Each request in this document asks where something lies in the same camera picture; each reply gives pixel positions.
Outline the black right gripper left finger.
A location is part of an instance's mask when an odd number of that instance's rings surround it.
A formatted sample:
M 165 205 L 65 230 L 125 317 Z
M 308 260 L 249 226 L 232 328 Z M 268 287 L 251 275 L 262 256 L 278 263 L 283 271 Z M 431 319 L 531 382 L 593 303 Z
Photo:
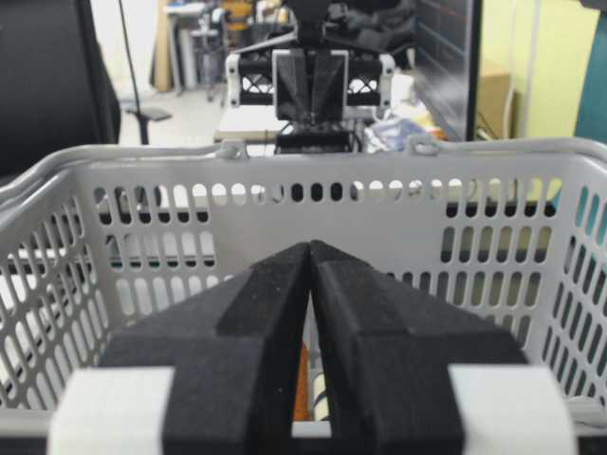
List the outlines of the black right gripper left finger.
M 74 373 L 50 454 L 286 454 L 311 285 L 298 243 L 115 331 Z

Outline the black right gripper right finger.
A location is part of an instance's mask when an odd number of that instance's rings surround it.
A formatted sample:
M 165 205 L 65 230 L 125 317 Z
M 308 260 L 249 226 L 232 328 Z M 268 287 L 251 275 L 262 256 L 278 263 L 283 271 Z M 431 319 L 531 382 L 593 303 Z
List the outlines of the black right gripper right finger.
M 553 374 L 507 330 L 322 241 L 313 302 L 336 434 L 376 454 L 575 454 Z

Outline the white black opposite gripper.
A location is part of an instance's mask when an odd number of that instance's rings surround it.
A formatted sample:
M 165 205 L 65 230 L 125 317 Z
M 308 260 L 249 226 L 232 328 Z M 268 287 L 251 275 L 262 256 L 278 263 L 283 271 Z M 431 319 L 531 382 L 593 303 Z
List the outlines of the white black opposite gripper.
M 278 119 L 345 118 L 351 108 L 391 104 L 388 54 L 277 49 L 233 52 L 226 64 L 230 105 L 271 106 Z

